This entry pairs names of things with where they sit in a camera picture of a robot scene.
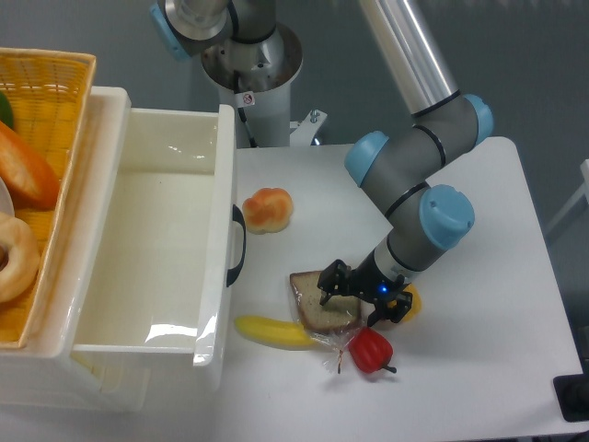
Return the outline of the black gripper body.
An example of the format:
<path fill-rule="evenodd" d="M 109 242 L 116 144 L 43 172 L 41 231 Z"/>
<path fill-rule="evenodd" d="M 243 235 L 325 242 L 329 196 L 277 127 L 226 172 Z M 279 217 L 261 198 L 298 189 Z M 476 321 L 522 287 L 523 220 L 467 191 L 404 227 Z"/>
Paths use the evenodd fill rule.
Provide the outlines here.
<path fill-rule="evenodd" d="M 348 283 L 348 295 L 375 304 L 388 303 L 406 285 L 406 278 L 400 273 L 385 276 L 377 267 L 375 254 L 371 252 L 360 265 L 352 270 Z"/>

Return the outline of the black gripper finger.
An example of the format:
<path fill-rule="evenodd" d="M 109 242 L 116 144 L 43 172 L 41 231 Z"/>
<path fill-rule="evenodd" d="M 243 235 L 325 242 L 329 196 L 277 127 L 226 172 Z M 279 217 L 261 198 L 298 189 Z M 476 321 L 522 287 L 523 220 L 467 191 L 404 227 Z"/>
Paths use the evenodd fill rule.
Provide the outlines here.
<path fill-rule="evenodd" d="M 351 292 L 352 269 L 342 260 L 335 260 L 318 277 L 321 291 L 319 304 L 325 306 L 334 296 L 348 297 Z"/>
<path fill-rule="evenodd" d="M 389 320 L 393 323 L 401 322 L 412 308 L 413 294 L 409 291 L 402 291 L 390 301 L 377 300 L 375 310 L 367 318 L 367 326 L 373 327 L 381 320 Z"/>

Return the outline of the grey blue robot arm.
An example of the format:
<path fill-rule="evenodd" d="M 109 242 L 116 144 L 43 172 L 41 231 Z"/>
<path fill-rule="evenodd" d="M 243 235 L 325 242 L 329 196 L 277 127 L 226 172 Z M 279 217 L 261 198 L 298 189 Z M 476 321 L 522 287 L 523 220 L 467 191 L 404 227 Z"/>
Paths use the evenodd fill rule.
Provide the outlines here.
<path fill-rule="evenodd" d="M 254 100 L 276 95 L 302 63 L 299 42 L 277 21 L 275 7 L 273 1 L 158 1 L 150 9 L 175 58 L 201 58 L 235 108 L 248 147 L 291 139 L 277 111 L 252 113 Z M 322 304 L 357 297 L 373 306 L 370 323 L 399 322 L 412 305 L 409 284 L 475 220 L 463 193 L 428 179 L 489 137 L 494 122 L 482 99 L 460 92 L 411 1 L 365 1 L 362 10 L 414 124 L 398 141 L 367 134 L 347 154 L 348 173 L 392 228 L 358 267 L 329 265 L 318 289 Z"/>

